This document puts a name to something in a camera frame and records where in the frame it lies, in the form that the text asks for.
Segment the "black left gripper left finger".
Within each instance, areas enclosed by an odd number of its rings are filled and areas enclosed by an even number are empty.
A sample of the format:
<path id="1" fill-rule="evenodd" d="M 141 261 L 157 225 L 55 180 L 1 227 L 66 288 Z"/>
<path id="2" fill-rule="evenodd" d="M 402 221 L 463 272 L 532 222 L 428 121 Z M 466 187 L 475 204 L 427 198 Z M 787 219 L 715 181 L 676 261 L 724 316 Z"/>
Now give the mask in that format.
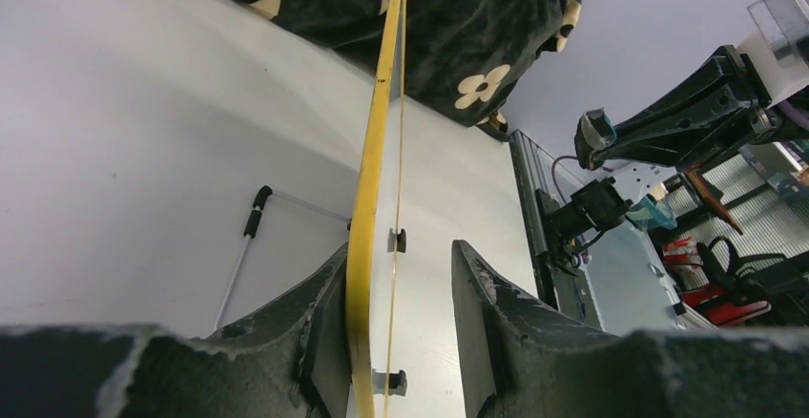
<path id="1" fill-rule="evenodd" d="M 272 302 L 185 338 L 153 324 L 1 330 L 5 417 L 343 417 L 345 248 Z"/>

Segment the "yellow framed whiteboard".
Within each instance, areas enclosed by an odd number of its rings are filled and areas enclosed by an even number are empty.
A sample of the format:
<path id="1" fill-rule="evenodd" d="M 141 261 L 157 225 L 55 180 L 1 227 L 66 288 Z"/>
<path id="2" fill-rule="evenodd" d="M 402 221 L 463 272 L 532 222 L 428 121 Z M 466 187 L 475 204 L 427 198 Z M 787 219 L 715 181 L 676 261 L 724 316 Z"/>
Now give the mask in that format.
<path id="1" fill-rule="evenodd" d="M 405 0 L 388 0 L 348 243 L 345 316 L 362 417 L 466 415 L 451 281 L 465 240 L 536 288 L 508 145 L 405 93 Z M 388 253 L 404 228 L 405 253 Z M 372 370 L 407 375 L 374 394 Z"/>

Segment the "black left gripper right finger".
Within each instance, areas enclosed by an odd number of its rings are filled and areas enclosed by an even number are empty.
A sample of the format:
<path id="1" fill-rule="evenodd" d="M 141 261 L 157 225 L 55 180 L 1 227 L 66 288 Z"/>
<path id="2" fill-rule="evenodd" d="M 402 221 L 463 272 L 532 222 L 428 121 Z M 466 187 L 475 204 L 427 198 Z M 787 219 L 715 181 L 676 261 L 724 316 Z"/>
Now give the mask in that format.
<path id="1" fill-rule="evenodd" d="M 579 323 L 465 240 L 451 281 L 469 417 L 804 417 L 804 328 L 637 330 Z"/>

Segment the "black right whiteboard foot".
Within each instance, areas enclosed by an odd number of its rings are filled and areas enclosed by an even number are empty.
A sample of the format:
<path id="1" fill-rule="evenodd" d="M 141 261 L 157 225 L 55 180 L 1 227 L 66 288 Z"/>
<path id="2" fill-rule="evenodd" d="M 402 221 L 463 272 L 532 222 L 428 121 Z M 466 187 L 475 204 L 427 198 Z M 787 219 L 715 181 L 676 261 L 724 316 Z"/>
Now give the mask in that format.
<path id="1" fill-rule="evenodd" d="M 407 233 L 404 228 L 390 229 L 386 241 L 388 253 L 405 253 L 407 249 Z"/>

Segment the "black whiteboard foot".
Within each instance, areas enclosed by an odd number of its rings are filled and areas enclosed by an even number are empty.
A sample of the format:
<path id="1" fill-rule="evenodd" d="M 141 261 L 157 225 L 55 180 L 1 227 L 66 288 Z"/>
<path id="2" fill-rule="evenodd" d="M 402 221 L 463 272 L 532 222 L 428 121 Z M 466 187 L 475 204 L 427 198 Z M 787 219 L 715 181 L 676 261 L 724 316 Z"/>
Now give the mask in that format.
<path id="1" fill-rule="evenodd" d="M 381 372 L 373 369 L 371 379 L 374 394 L 406 396 L 407 375 L 402 369 L 394 372 Z"/>
<path id="2" fill-rule="evenodd" d="M 386 241 L 388 253 L 405 253 L 407 249 L 407 233 L 404 228 L 390 229 Z"/>

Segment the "black left whiteboard foot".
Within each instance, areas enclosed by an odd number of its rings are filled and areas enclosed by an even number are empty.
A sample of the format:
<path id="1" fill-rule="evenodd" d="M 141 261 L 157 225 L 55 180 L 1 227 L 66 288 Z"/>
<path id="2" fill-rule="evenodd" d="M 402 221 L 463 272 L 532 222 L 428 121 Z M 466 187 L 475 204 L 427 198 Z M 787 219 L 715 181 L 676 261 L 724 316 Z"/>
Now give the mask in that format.
<path id="1" fill-rule="evenodd" d="M 373 369 L 371 379 L 374 394 L 406 396 L 407 375 L 402 369 L 394 372 L 381 372 Z"/>

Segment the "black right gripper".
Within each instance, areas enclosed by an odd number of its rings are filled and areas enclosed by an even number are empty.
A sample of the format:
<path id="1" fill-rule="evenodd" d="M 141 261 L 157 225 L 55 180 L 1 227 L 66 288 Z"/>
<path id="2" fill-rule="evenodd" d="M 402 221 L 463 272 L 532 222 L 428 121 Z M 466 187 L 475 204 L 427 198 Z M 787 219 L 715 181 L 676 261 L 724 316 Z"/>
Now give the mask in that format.
<path id="1" fill-rule="evenodd" d="M 617 124 L 615 143 L 600 161 L 635 160 L 688 169 L 746 144 L 806 139 L 806 81 L 777 100 L 773 55 L 718 48 L 694 73 L 646 109 Z"/>

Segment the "black floral plush blanket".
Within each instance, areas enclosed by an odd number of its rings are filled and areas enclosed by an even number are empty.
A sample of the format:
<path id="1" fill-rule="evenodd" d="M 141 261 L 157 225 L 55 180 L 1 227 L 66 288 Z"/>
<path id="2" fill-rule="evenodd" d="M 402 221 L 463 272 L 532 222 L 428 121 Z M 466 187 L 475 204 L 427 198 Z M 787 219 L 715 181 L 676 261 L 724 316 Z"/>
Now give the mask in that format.
<path id="1" fill-rule="evenodd" d="M 234 0 L 282 29 L 377 68 L 388 0 Z M 498 141 L 502 108 L 545 52 L 560 52 L 582 0 L 405 0 L 407 96 Z"/>

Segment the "blue eraser cloth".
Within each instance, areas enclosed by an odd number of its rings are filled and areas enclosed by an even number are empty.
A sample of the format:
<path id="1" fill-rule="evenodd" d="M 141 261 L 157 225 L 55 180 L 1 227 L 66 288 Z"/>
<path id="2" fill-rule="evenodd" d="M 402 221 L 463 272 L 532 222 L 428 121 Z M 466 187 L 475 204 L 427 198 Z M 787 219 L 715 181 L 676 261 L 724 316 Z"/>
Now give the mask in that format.
<path id="1" fill-rule="evenodd" d="M 616 141 L 616 131 L 603 108 L 584 112 L 579 118 L 574 135 L 574 149 L 579 166 L 585 170 L 599 168 L 594 154 L 612 146 Z"/>

